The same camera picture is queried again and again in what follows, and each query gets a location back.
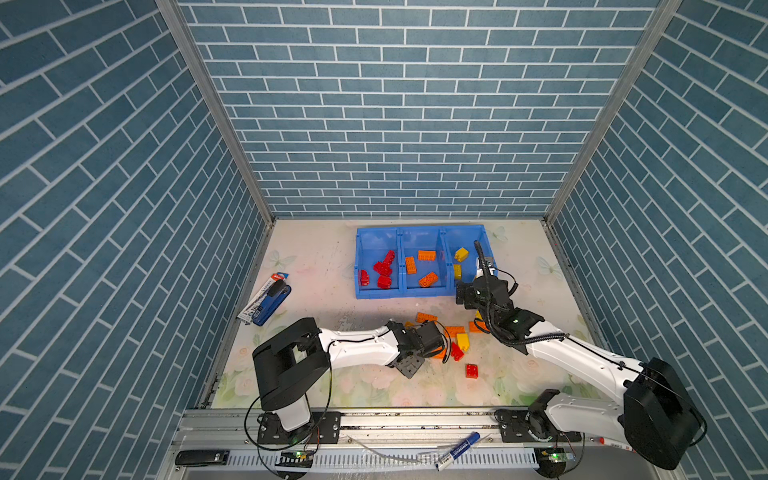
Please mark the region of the blue three-compartment bin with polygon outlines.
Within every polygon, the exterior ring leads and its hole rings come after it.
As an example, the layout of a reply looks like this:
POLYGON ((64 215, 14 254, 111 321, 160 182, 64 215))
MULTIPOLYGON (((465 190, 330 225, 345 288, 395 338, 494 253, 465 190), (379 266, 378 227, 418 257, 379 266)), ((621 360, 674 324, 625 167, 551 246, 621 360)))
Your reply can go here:
POLYGON ((475 248, 496 263, 482 225, 360 228, 356 233, 358 299, 452 296, 459 282, 482 275, 475 248))

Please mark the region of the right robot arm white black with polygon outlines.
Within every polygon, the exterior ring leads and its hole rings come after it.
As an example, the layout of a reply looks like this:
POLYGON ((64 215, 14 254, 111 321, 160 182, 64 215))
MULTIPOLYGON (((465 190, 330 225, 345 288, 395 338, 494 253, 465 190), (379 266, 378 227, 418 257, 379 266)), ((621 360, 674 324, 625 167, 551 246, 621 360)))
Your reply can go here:
POLYGON ((479 275, 456 284, 456 301, 481 314, 482 330, 502 345, 552 363, 586 381, 604 399, 547 389, 528 407, 525 422, 539 441, 567 432, 628 444, 652 465, 675 469, 708 432, 704 415, 667 362, 642 362, 581 341, 542 316, 514 305, 512 287, 490 268, 474 244, 479 275))

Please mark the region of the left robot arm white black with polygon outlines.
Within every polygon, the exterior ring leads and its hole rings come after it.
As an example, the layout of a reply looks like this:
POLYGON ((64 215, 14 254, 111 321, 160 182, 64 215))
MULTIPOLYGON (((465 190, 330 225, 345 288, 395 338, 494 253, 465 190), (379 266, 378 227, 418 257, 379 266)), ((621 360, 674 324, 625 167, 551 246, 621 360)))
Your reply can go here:
POLYGON ((445 329, 433 321, 407 327, 388 321, 363 331, 321 329, 313 318, 302 318, 253 351, 252 359, 262 412, 255 418, 252 440, 267 450, 302 442, 335 444, 341 414, 330 405, 314 411, 308 391, 338 369, 376 365, 393 368, 410 379, 424 362, 450 354, 445 329))

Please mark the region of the red lego brick large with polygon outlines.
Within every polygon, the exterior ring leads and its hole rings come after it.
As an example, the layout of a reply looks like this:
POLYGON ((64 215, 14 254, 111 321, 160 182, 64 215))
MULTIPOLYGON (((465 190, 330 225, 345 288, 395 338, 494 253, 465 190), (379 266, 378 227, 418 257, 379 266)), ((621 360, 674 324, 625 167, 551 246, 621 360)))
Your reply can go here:
POLYGON ((395 258, 396 258, 395 251, 394 250, 389 250, 387 252, 386 256, 385 256, 385 259, 383 260, 383 263, 386 266, 390 267, 392 265, 392 263, 394 262, 395 258))

